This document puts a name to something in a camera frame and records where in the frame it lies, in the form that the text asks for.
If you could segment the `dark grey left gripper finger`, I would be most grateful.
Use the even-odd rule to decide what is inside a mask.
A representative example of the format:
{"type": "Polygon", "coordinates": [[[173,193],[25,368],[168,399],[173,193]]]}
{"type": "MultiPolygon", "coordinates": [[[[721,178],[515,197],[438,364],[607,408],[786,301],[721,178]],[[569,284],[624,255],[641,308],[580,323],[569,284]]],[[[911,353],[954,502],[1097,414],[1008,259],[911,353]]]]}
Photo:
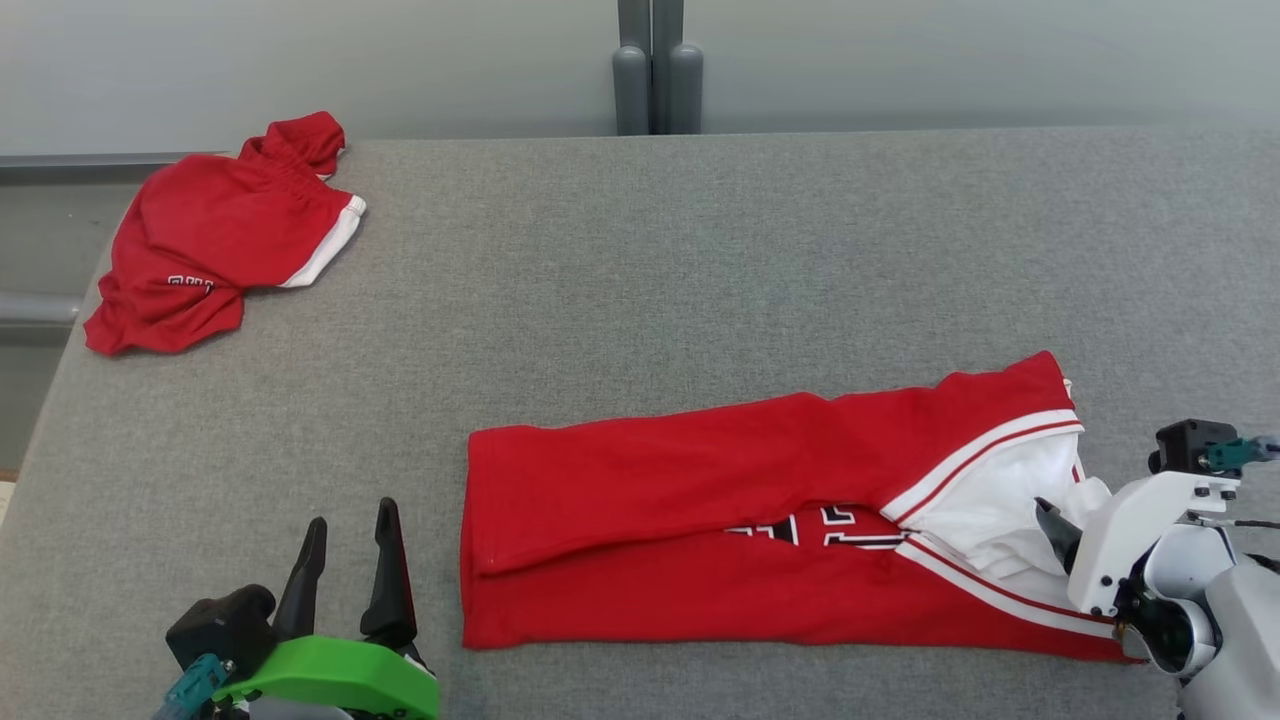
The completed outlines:
{"type": "Polygon", "coordinates": [[[401,514],[392,497],[379,502],[374,532],[378,561],[360,633],[381,646],[411,646],[419,633],[401,514]]]}
{"type": "Polygon", "coordinates": [[[279,598],[273,630],[279,641],[315,633],[317,582],[326,564],[326,520],[314,518],[279,598]]]}

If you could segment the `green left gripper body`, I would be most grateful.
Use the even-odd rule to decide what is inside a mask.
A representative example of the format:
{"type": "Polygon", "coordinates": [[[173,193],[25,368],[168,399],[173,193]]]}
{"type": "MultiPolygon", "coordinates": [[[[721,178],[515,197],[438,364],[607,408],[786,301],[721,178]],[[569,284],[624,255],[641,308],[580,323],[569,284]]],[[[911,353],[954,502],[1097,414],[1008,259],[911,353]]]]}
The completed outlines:
{"type": "Polygon", "coordinates": [[[212,702],[284,700],[372,719],[439,719],[440,687],[415,643],[306,635],[280,643],[250,678],[228,683],[212,702]]]}

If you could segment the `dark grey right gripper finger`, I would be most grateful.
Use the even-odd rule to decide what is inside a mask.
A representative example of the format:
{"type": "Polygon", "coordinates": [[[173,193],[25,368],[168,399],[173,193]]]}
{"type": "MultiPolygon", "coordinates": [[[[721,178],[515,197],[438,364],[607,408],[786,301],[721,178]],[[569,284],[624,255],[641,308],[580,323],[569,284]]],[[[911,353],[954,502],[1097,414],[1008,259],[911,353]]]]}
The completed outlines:
{"type": "Polygon", "coordinates": [[[1043,497],[1036,497],[1036,520],[1064,573],[1070,575],[1083,530],[1068,520],[1059,506],[1043,497]]]}

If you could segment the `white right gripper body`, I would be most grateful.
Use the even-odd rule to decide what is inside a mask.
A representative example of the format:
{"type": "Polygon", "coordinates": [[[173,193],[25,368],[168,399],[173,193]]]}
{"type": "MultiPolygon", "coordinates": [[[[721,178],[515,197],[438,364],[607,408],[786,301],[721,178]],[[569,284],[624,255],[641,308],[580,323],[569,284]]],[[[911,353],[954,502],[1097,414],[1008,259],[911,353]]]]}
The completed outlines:
{"type": "Polygon", "coordinates": [[[1068,574],[1070,602],[1083,612],[1114,616],[1117,583],[1139,559],[1187,512],[1225,512],[1222,493],[1240,484],[1234,475],[1161,471],[1123,487],[1085,524],[1068,574]]]}

